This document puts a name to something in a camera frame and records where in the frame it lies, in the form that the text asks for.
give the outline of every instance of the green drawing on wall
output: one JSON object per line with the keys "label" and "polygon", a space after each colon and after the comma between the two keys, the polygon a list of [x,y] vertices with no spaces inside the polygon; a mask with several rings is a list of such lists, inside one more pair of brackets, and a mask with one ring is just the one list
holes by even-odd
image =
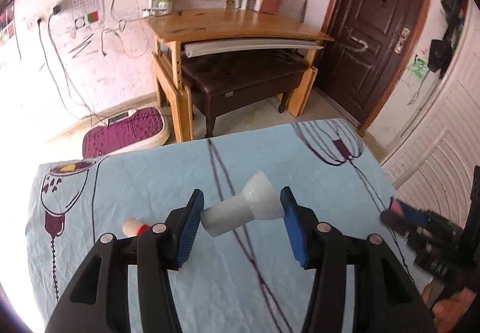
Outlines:
{"label": "green drawing on wall", "polygon": [[426,61],[420,58],[418,54],[416,54],[413,64],[407,66],[407,69],[415,76],[417,76],[420,80],[423,80],[428,70],[428,67]]}

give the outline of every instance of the bench cushion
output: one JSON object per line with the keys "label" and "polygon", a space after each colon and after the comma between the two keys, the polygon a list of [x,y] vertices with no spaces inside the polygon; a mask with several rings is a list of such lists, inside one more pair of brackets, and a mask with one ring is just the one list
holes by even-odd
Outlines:
{"label": "bench cushion", "polygon": [[292,50],[262,49],[187,58],[182,71],[187,81],[214,98],[275,79],[303,73],[306,62]]}

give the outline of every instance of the door lock plate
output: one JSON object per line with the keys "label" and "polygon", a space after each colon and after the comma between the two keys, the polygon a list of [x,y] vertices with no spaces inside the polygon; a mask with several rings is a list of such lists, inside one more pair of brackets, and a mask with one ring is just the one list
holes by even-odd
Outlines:
{"label": "door lock plate", "polygon": [[397,41],[397,44],[395,45],[394,52],[396,54],[402,53],[403,47],[405,46],[405,41],[408,39],[410,36],[410,30],[404,27],[402,29],[402,32],[400,33],[400,38]]}

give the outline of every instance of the brown leather bench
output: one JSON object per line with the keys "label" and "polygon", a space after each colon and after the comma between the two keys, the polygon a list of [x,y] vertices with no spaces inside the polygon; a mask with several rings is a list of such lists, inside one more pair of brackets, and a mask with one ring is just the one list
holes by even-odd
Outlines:
{"label": "brown leather bench", "polygon": [[283,94],[278,111],[284,112],[307,68],[301,56],[285,49],[182,56],[183,80],[206,117],[205,138],[213,136],[216,117],[277,94]]}

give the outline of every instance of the blue gripper pad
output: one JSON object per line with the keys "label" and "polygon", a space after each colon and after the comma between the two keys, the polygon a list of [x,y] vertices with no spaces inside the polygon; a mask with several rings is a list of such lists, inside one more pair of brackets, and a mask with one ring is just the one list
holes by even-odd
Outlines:
{"label": "blue gripper pad", "polygon": [[200,225],[200,212],[203,210],[203,192],[196,189],[188,202],[187,217],[178,235],[177,265],[182,267],[189,256]]}
{"label": "blue gripper pad", "polygon": [[283,222],[285,223],[286,232],[289,235],[293,256],[295,257],[295,260],[300,263],[302,268],[306,268],[309,260],[307,253],[307,238],[302,227],[301,219],[298,216],[299,206],[295,201],[290,187],[284,187],[282,189],[280,192],[280,201],[282,202],[285,211]]}

